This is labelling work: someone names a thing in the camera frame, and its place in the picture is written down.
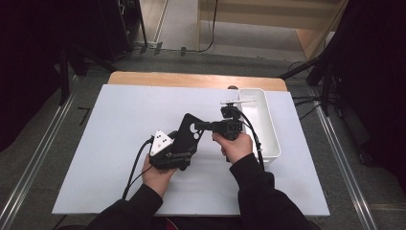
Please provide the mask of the black phone case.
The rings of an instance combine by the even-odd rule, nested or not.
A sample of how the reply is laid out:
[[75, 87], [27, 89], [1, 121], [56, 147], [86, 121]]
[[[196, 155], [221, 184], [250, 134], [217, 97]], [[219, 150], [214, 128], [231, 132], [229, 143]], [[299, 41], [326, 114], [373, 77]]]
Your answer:
[[178, 135], [174, 139], [171, 153], [190, 152], [194, 155], [197, 151], [197, 145], [203, 135], [203, 130], [196, 130], [194, 124], [200, 122], [200, 119], [187, 113], [180, 127], [178, 128]]

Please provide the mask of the white table board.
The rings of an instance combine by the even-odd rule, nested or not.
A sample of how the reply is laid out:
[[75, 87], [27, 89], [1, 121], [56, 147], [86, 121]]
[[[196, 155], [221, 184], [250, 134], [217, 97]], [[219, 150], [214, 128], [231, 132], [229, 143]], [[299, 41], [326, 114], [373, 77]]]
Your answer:
[[[327, 202], [292, 97], [264, 91], [281, 154], [265, 169], [277, 189], [307, 216], [326, 216]], [[97, 214], [123, 196], [133, 196], [147, 147], [157, 130], [179, 128], [185, 114], [212, 122], [220, 107], [238, 100], [238, 90], [106, 84], [82, 134], [53, 209], [56, 215]]]

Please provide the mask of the black metal stand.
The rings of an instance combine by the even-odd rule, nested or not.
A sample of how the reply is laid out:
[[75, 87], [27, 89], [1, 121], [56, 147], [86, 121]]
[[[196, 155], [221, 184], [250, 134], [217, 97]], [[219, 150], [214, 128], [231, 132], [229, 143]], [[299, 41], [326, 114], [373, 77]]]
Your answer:
[[86, 76], [88, 67], [84, 59], [88, 58], [96, 62], [99, 66], [103, 67], [110, 73], [117, 70], [116, 67], [107, 63], [105, 60], [96, 56], [84, 47], [72, 43], [62, 46], [59, 49], [59, 74], [60, 74], [60, 89], [61, 97], [59, 104], [64, 105], [70, 96], [70, 80], [68, 75], [68, 66], [71, 66], [74, 72], [80, 76]]

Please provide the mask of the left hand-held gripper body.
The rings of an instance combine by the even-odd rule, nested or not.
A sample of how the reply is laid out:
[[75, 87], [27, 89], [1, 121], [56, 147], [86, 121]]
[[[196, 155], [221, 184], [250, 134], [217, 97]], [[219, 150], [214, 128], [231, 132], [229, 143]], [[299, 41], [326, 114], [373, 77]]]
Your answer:
[[162, 130], [157, 130], [153, 139], [151, 150], [149, 151], [149, 163], [157, 170], [167, 171], [170, 169], [179, 169], [184, 171], [190, 164], [183, 160], [170, 160], [166, 157], [170, 153], [174, 139]]

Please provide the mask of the black tripod stand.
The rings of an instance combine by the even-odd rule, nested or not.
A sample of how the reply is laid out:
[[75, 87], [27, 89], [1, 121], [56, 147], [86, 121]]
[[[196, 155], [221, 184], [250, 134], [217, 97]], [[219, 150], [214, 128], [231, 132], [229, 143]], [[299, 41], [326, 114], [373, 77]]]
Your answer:
[[328, 114], [328, 94], [331, 84], [331, 66], [327, 63], [329, 46], [322, 50], [323, 42], [330, 32], [336, 27], [336, 22], [321, 23], [315, 29], [298, 29], [296, 35], [303, 48], [306, 62], [280, 75], [280, 79], [287, 80], [304, 70], [311, 68], [306, 82], [308, 86], [316, 86], [319, 81], [323, 81], [322, 93], [319, 96], [321, 109], [326, 116]]

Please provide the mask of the metal floor rail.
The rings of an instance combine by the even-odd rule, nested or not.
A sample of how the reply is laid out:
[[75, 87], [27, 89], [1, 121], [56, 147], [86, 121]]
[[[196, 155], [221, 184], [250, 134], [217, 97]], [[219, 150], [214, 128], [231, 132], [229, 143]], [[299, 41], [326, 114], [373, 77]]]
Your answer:
[[57, 108], [57, 111], [52, 121], [48, 125], [39, 144], [37, 145], [28, 166], [22, 173], [17, 184], [11, 190], [11, 194], [7, 199], [6, 205], [0, 214], [0, 230], [9, 230], [11, 228], [11, 225], [32, 184], [34, 183], [34, 179], [36, 178], [36, 175], [42, 166], [48, 151], [72, 105], [72, 102], [77, 94], [78, 85], [81, 83], [82, 79], [83, 76], [74, 75], [68, 82], [68, 85], [72, 87], [71, 94], [68, 96], [66, 101]]
[[378, 230], [369, 204], [352, 171], [330, 118], [319, 105], [316, 106], [316, 110], [363, 230]]

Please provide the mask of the person's dark clothing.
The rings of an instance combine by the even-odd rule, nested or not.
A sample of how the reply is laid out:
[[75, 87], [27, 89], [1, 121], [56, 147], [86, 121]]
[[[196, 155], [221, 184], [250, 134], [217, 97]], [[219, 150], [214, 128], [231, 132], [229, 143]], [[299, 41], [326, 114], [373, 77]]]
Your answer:
[[156, 217], [150, 230], [243, 230], [239, 218]]

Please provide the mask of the light wooden frame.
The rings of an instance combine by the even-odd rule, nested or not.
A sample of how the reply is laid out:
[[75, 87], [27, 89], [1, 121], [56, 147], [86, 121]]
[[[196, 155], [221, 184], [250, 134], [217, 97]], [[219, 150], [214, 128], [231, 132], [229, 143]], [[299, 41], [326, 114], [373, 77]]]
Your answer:
[[200, 21], [282, 27], [296, 30], [307, 60], [317, 57], [323, 41], [337, 30], [349, 0], [197, 0]]

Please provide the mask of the person's right hand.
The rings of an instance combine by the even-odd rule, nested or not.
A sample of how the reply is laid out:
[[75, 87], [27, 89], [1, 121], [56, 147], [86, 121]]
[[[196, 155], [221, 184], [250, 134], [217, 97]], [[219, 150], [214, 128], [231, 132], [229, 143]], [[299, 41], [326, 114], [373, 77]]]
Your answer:
[[253, 152], [253, 141], [245, 133], [240, 133], [236, 140], [225, 139], [218, 133], [213, 133], [212, 138], [221, 146], [221, 152], [232, 164]]

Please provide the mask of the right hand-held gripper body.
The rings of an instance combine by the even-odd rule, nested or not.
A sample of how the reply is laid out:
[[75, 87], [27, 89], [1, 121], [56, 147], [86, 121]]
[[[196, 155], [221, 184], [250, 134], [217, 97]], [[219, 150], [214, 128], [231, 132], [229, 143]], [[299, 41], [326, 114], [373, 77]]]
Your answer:
[[252, 132], [255, 132], [252, 123], [242, 112], [241, 104], [243, 104], [243, 101], [226, 101], [222, 103], [220, 108], [223, 123], [225, 124], [221, 135], [231, 141], [236, 140], [243, 131], [243, 125], [246, 125]]

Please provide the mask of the wooden table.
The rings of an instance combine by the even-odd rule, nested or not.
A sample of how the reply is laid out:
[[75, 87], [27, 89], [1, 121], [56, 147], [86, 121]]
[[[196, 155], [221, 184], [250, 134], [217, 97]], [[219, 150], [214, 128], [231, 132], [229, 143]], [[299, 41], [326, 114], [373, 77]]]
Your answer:
[[287, 91], [286, 84], [281, 79], [184, 73], [116, 71], [110, 75], [108, 83], [221, 89], [236, 86], [237, 88], [260, 88], [265, 91]]

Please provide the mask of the person's left hand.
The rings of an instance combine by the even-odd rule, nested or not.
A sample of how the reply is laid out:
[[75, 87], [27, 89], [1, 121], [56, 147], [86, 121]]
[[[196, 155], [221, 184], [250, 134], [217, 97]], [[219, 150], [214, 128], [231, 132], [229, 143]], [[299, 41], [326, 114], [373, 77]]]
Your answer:
[[157, 170], [149, 163], [149, 155], [147, 155], [142, 173], [143, 183], [156, 192], [160, 197], [164, 197], [169, 182], [176, 173], [176, 169], [170, 169], [167, 171]]

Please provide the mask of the dark curtain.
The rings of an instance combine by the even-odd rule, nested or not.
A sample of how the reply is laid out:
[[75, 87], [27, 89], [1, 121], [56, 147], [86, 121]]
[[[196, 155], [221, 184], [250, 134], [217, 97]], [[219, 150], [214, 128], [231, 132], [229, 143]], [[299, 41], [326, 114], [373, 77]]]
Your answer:
[[361, 149], [406, 193], [406, 0], [349, 0], [336, 34], [339, 92], [369, 134]]
[[61, 86], [60, 56], [85, 72], [80, 31], [97, 0], [0, 0], [0, 151]]

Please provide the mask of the white plastic bin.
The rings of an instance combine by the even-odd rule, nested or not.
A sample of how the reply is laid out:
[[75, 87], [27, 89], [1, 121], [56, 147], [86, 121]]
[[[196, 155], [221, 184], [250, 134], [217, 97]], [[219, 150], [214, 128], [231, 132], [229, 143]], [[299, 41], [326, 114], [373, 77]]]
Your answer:
[[242, 88], [238, 90], [238, 99], [240, 110], [258, 135], [262, 160], [268, 166], [280, 156], [281, 150], [265, 92], [259, 88]]

